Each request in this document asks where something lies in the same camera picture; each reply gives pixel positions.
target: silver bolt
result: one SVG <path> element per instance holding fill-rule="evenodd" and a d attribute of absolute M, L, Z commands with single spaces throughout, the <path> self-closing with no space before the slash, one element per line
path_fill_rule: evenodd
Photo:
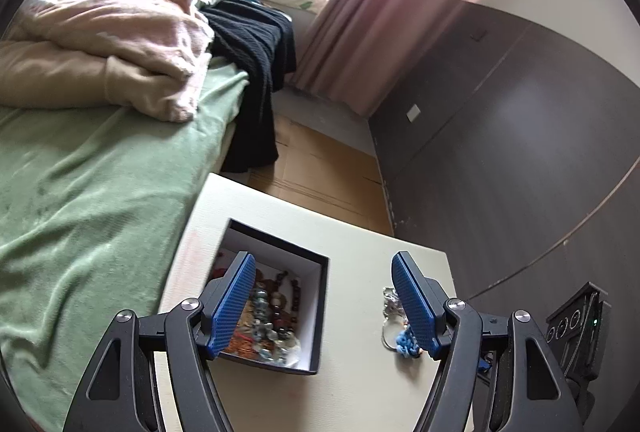
<path fill-rule="evenodd" d="M 447 302 L 447 306 L 449 306 L 449 309 L 452 309 L 453 311 L 462 311 L 466 307 L 466 304 L 459 298 L 452 298 Z"/>
<path fill-rule="evenodd" d="M 524 311 L 524 309 L 518 309 L 515 313 L 516 320 L 520 322 L 529 322 L 531 320 L 531 315 Z"/>
<path fill-rule="evenodd" d="M 122 311 L 120 311 L 120 313 L 118 313 L 116 315 L 116 320 L 120 323 L 122 322 L 127 322 L 129 320 L 131 320 L 131 317 L 133 316 L 133 311 L 130 309 L 123 309 Z"/>
<path fill-rule="evenodd" d="M 200 301 L 197 298 L 189 297 L 184 299 L 180 305 L 185 311 L 191 311 L 192 309 L 196 309 L 198 304 L 200 304 Z"/>

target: blue textured pad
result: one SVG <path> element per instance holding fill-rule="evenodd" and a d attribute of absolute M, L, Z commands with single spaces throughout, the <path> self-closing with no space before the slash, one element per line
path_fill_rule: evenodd
<path fill-rule="evenodd" d="M 433 358 L 440 351 L 440 343 L 436 338 L 435 317 L 399 255 L 395 255 L 391 260 L 391 279 L 418 345 Z"/>
<path fill-rule="evenodd" d="M 236 277 L 226 290 L 222 301 L 213 313 L 212 335 L 207 344 L 207 351 L 212 358 L 216 358 L 222 349 L 226 348 L 234 335 L 236 324 L 244 309 L 255 282 L 255 259 L 248 254 Z"/>

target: green bed sheet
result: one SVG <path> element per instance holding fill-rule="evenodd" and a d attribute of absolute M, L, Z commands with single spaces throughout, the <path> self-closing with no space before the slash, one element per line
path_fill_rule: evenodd
<path fill-rule="evenodd" d="M 130 108 L 0 107 L 0 349 L 45 431 L 62 430 L 114 314 L 157 310 L 246 83 L 213 59 L 184 124 Z"/>

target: pink curtain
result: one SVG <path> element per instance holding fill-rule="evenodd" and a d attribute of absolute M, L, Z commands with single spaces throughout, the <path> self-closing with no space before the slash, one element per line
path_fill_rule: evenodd
<path fill-rule="evenodd" d="M 311 26 L 293 83 L 369 116 L 460 0 L 330 0 Z"/>

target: table top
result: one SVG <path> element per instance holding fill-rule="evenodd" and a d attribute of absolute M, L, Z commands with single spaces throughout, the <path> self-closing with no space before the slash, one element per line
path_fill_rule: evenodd
<path fill-rule="evenodd" d="M 382 290 L 391 258 L 406 250 L 422 273 L 455 294 L 447 256 L 311 212 L 210 174 L 191 213 L 162 295 L 160 313 L 197 297 L 228 220 L 329 257 L 320 367 L 297 376 L 219 359 L 210 370 L 236 432 L 412 431 L 436 374 L 423 354 L 405 360 L 385 349 Z M 156 353 L 168 432 L 181 430 L 166 367 Z M 471 418 L 467 429 L 472 429 Z"/>

